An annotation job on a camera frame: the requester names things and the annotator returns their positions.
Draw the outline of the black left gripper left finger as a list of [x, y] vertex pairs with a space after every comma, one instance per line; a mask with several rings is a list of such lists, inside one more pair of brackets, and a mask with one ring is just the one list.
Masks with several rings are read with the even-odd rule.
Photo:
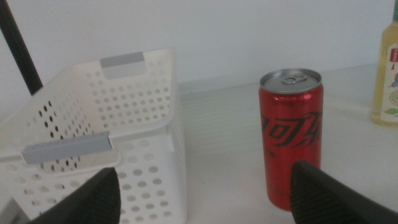
[[115, 168], [107, 167], [31, 223], [118, 224], [120, 216], [118, 175]]

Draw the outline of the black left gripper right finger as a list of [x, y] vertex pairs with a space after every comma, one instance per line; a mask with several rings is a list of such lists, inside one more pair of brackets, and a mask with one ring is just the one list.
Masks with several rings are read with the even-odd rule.
[[297, 161], [292, 167], [290, 206], [295, 223], [397, 224], [397, 212], [306, 161]]

